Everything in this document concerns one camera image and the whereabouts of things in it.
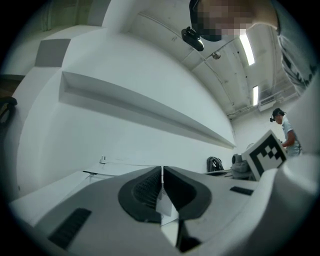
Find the gray device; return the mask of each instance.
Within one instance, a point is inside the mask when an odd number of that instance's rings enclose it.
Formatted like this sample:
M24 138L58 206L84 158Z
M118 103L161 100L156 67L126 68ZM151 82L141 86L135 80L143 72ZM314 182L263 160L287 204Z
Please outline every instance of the gray device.
M234 154L232 157L231 172L234 179L249 179L253 177L250 166L241 154Z
M161 166L83 188L32 232L55 255L269 255L288 241L314 205L319 166L319 156L300 155L265 171L259 182L164 166L164 188L179 212L176 247L161 232L155 211Z

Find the ceiling light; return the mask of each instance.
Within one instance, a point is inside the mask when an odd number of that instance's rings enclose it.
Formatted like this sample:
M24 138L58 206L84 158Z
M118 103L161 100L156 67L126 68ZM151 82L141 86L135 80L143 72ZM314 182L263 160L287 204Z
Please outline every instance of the ceiling light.
M259 87L255 86L253 87L253 105L258 104L258 99L259 99Z
M246 58L248 59L249 66L251 66L255 63L255 58L247 34L240 35L240 40L243 45Z

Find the man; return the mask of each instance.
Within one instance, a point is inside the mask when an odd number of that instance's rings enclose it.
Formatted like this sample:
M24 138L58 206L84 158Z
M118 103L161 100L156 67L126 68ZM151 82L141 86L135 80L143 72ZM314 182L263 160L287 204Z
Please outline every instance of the man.
M282 125L284 132L285 142L282 144L284 148L287 149L287 154L289 158L300 155L301 147L297 140L297 135L295 134L288 118L280 108L276 108L272 112L273 120L276 121L278 125Z
M192 28L209 41L241 35L255 24L271 26L278 33L283 69L299 96L314 77L317 55L301 27L276 0L191 0L189 9Z

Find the white panel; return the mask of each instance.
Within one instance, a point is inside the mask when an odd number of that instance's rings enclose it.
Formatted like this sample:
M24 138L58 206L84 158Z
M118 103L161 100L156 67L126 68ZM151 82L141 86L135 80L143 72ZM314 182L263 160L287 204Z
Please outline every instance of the white panel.
M85 102L86 105L94 103L92 100ZM231 166L232 149L101 111L60 103L49 126L40 155L40 178L44 184L73 170L88 170L101 155L114 163L104 167L103 174L109 175L142 169L143 166L177 166L204 173L210 156L220 158L226 169Z
M89 175L86 172L75 172L68 177L13 201L9 204L9 207L14 215L34 226Z
M202 246L199 247L199 255L224 255L231 247L235 248L235 245L244 244L244 238L251 234L263 217L272 192L272 186L270 184L273 182L276 173L276 169L272 169L264 173L252 196L248 196L249 199L245 207L241 208L241 211L239 211L239 213L231 219L228 224L221 228L215 226L215 228L212 229L216 234L212 236L212 239L203 243ZM221 211L221 219L225 220L225 211L222 209L223 207L216 207L214 210ZM217 225L221 225L221 222L218 222L218 220L219 218L214 219Z
M114 36L66 71L158 101L211 129L221 136L221 141L233 144L230 121L204 85L180 63L143 40L123 34ZM208 118L210 112L215 120Z
M139 14L136 16L130 32L162 48L180 62L192 51L192 47L175 33Z
M90 184L93 184L95 182L103 181L106 179L111 179L112 176L107 175L100 175L100 174L90 174L85 180L83 180L79 185L77 185L74 189L70 191L69 194L66 195L65 198L63 198L63 201L74 195L75 193L78 193L80 190L84 189L86 186L89 186Z
M225 113L232 113L234 109L232 104L223 89L220 81L217 79L217 76L213 71L205 64L202 63L198 68L193 71L197 77L205 84L205 86L212 93L214 98L219 102L219 105L225 111Z
M26 120L23 122L23 129L21 133L19 133L20 140L19 147L17 148L16 169L14 171L17 174L20 197L42 187L39 180L41 173L39 170L41 161L39 155L42 150L41 145L52 118L54 107L59 101L59 88L62 74L61 71L58 71L48 81L41 84L36 78L41 77L41 75L45 73L46 68L33 68L26 76L26 78L28 77L28 80L25 78L22 81L22 83L26 82L25 86L29 86L27 88L28 91L34 89L36 86L42 86L42 90L39 94L35 94L37 98L31 101L32 107L29 109ZM19 91L19 94L26 95L26 93L23 94L23 92L26 91L20 86L21 84L17 91L22 89ZM17 105L18 110L20 111L20 108L27 109L28 105L26 102L19 99L20 98L17 97L19 103Z
M248 85L243 66L232 44L221 51L220 59L210 57L207 61L216 71L235 108L247 107L250 103Z
M144 12L177 32L191 26L189 1L157 0Z
M172 246L176 246L178 229L179 229L179 222L177 220L161 226L161 231L164 233L166 238L168 238Z
M204 50L200 52L200 54L206 59L210 55L212 55L215 51L223 47L227 44L233 37L226 37L221 41L218 42L210 42L205 39L201 39L204 45Z
M16 42L12 44L7 58L3 62L1 74L27 75L27 73L35 66L41 40L66 28L65 26L55 27L49 31L39 31L36 34L32 34L31 31L28 31L28 26L30 26L30 24L21 31L21 35L19 35Z
M43 91L45 84L54 76L54 74L59 70L57 67L49 67L49 68L40 68L33 67L32 70L27 74L27 76L21 81L18 88L15 90L13 97L16 98L18 105L16 106L16 113L13 116L12 124L5 136L4 139L4 152L6 157L6 170L5 172L9 175L8 183L12 183L12 190L10 192L14 194L14 198L17 198L18 195L24 196L36 189L38 189L38 180L33 176L29 175L29 172L26 172L25 169L22 170L22 181L28 183L28 187L33 187L33 189L24 191L24 187L19 187L17 174L17 166L19 166L19 147L23 144L21 138L24 136L24 125L26 120L28 119L28 115L33 107L34 101L37 99L39 93ZM51 102L54 99L54 95L50 95L50 100L47 102ZM46 111L46 107L42 106L42 108L36 108L37 111ZM36 147L35 141L37 139L34 135L38 135L38 128L41 126L38 122L33 123L32 133L29 136L24 137L24 141L31 140L31 144L28 144L26 150L23 152L26 153L27 162L25 165L29 164L29 154L34 155L36 152L31 150L33 146Z
M260 91L263 91L273 85L274 47L269 29L268 26L259 24L247 31L255 59L255 64L248 66L247 62L244 68L250 90L259 86Z
M81 26L75 26L73 28L81 31L78 27ZM96 27L91 27L91 29L85 28L83 30L82 34L71 39L64 56L63 68L80 61L84 56L90 55L92 51L104 43L108 31L106 28L96 29Z
M204 58L197 53L197 50L194 50L182 63L191 71L201 64L203 60Z
M72 39L96 30L105 30L105 29L101 28L100 26L77 25L77 26L68 27L66 29L58 31L57 33L51 34L47 36L45 40Z
M64 72L64 77L68 83L67 92L69 94L76 94L130 109L130 111L138 112L188 129L192 132L209 136L211 139L221 140L220 136L216 134L214 130L150 97L128 90L122 86L75 73ZM67 104L70 103L68 99L64 100L64 102Z

